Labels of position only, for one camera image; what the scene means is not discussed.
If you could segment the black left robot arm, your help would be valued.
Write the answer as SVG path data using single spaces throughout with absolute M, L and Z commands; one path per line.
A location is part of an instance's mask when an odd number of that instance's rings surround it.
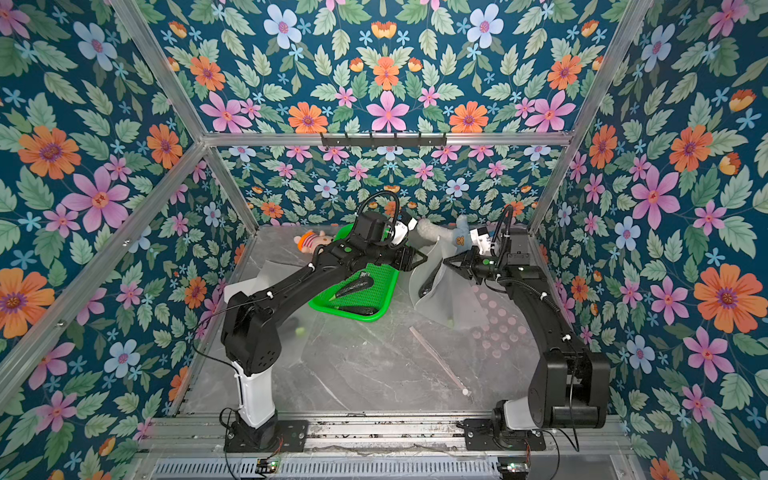
M 229 285 L 220 342 L 235 371 L 239 423 L 259 432 L 277 419 L 272 398 L 272 367 L 282 345 L 278 327 L 325 290 L 370 265 L 408 272 L 426 256 L 407 244 L 417 221 L 407 213 L 393 218 L 374 211 L 357 215 L 346 237 L 318 246 L 312 260 L 278 283 L 261 290 L 253 280 Z

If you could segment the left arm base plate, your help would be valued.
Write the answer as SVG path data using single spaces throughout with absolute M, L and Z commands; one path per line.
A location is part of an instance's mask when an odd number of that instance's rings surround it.
M 243 420 L 234 420 L 225 433 L 227 453 L 295 453 L 302 452 L 307 440 L 309 422 L 305 420 L 269 420 L 258 428 Z

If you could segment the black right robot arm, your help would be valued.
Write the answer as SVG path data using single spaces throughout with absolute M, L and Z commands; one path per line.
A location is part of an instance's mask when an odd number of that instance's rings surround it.
M 497 404 L 499 423 L 508 430 L 538 428 L 600 429 L 610 399 L 607 357 L 589 349 L 565 317 L 563 302 L 541 266 L 538 249 L 526 233 L 499 233 L 488 253 L 477 246 L 443 264 L 478 285 L 498 286 L 521 311 L 539 358 L 523 407 Z

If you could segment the green plastic basket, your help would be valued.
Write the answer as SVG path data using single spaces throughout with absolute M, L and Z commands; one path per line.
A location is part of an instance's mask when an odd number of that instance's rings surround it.
M 363 272 L 366 272 L 375 280 L 375 285 L 372 288 L 342 298 L 332 298 L 337 290 L 351 280 L 358 278 Z M 394 295 L 398 277 L 399 272 L 390 266 L 369 264 L 365 269 L 354 273 L 348 279 L 333 285 L 315 296 L 309 301 L 309 306 L 320 313 L 332 314 L 360 322 L 374 322 L 387 312 Z M 379 312 L 369 317 L 359 316 L 340 311 L 339 307 L 341 306 L 376 307 L 379 309 Z

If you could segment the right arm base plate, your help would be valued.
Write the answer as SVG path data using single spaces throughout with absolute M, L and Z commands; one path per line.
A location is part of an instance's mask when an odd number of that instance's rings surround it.
M 469 451 L 544 451 L 546 441 L 533 430 L 508 430 L 495 425 L 491 419 L 467 418 L 456 423 L 463 431 L 465 447 Z

